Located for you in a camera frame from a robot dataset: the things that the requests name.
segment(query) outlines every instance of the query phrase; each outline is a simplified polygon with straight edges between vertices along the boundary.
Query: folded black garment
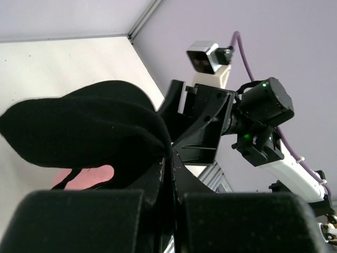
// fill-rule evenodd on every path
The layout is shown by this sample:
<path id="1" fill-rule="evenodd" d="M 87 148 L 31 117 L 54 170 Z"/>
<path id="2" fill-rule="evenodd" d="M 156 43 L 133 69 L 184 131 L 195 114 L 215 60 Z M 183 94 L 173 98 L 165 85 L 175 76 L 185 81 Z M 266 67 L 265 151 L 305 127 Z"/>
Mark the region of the folded black garment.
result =
<path id="1" fill-rule="evenodd" d="M 0 116 L 0 133 L 35 165 L 83 169 L 108 164 L 117 177 L 171 155 L 164 121 L 142 90 L 123 81 L 14 104 Z"/>

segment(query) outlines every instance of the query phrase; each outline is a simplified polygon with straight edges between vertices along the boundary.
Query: black fabric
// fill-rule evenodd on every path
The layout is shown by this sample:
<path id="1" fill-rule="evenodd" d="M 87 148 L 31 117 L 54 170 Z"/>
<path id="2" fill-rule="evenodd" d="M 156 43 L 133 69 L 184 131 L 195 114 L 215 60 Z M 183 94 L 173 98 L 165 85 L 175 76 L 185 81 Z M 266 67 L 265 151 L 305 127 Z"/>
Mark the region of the black fabric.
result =
<path id="1" fill-rule="evenodd" d="M 142 90 L 123 81 L 14 104 L 0 117 L 0 133 L 30 163 L 72 169 L 108 164 L 116 180 L 132 180 L 155 158 L 171 155 L 164 121 Z"/>

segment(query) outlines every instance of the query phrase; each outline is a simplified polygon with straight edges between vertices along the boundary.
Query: silver camera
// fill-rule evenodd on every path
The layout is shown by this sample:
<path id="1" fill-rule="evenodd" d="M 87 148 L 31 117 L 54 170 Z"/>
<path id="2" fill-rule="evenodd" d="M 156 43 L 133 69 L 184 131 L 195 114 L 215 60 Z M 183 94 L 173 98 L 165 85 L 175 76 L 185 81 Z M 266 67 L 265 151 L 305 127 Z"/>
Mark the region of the silver camera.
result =
<path id="1" fill-rule="evenodd" d="M 212 41 L 196 41 L 187 50 L 187 55 L 197 72 L 205 74 L 215 74 L 221 67 L 215 51 L 219 45 Z"/>

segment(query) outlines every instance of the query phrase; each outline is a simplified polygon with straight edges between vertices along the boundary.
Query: pink object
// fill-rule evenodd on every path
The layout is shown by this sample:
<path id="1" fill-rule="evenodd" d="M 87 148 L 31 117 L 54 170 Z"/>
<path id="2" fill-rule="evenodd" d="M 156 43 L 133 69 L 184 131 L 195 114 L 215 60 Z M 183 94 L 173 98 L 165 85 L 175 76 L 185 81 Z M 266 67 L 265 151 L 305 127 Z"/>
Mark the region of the pink object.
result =
<path id="1" fill-rule="evenodd" d="M 53 181 L 53 185 L 60 183 L 69 173 L 70 169 L 62 169 Z M 65 189 L 83 190 L 97 183 L 105 182 L 112 179 L 114 169 L 109 165 L 99 168 L 83 169 L 76 178 L 70 181 Z"/>

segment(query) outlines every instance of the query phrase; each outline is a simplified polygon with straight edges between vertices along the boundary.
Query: cable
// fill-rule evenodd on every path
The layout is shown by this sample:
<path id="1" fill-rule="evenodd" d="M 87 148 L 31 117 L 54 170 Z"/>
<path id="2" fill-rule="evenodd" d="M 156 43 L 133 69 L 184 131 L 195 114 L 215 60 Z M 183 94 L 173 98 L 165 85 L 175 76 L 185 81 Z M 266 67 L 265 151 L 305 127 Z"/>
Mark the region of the cable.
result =
<path id="1" fill-rule="evenodd" d="M 235 44 L 238 44 L 239 46 L 239 51 L 240 51 L 240 54 L 241 54 L 241 58 L 242 58 L 242 61 L 243 61 L 243 65 L 245 66 L 246 68 L 246 71 L 247 71 L 247 74 L 251 80 L 251 82 L 254 82 L 255 79 L 253 77 L 253 74 L 252 74 L 252 71 L 248 65 L 248 61 L 247 61 L 247 58 L 246 58 L 246 55 L 244 53 L 244 50 L 243 50 L 243 45 L 242 45 L 242 40 L 241 40 L 241 36 L 240 36 L 240 32 L 236 31 L 233 33 L 233 36 L 232 36 L 232 39 L 231 39 L 231 44 L 230 46 L 235 48 Z M 330 187 L 326 184 L 325 181 L 323 181 L 320 177 L 318 177 L 315 172 L 309 168 L 309 166 L 307 166 L 304 162 L 303 162 L 303 158 L 298 156 L 296 154 L 296 152 L 293 150 L 293 148 L 290 146 L 288 140 L 286 139 L 283 131 L 281 130 L 281 128 L 279 126 L 276 127 L 276 130 L 278 131 L 280 137 L 281 137 L 281 140 L 283 142 L 283 144 L 285 145 L 285 147 L 289 150 L 289 153 L 293 156 L 293 158 L 295 158 L 296 161 L 298 161 L 298 163 L 302 166 L 302 168 L 307 172 L 309 173 L 310 176 L 312 176 L 319 184 L 321 184 L 325 189 L 326 189 L 326 192 L 329 196 L 331 196 L 331 189 Z"/>

